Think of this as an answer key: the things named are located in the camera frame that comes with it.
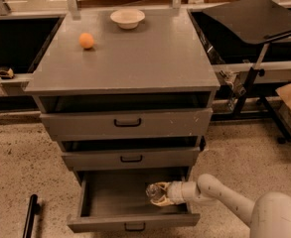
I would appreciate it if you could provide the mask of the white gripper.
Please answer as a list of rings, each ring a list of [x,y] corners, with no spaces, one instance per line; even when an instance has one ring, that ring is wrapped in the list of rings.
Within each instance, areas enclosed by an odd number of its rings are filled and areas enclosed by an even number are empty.
[[[150,202],[159,207],[184,203],[185,200],[182,195],[182,184],[181,181],[173,181],[171,183],[160,181],[150,184],[149,191],[151,193],[167,191],[167,197],[162,196],[159,199],[151,199]]]

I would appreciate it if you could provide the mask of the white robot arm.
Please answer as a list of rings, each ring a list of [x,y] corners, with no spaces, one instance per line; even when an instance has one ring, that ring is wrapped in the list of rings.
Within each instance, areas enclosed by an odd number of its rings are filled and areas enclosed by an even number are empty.
[[[214,176],[203,174],[196,181],[149,184],[146,194],[152,204],[160,207],[219,201],[249,228],[249,238],[291,238],[291,196],[281,192],[266,192],[252,201]]]

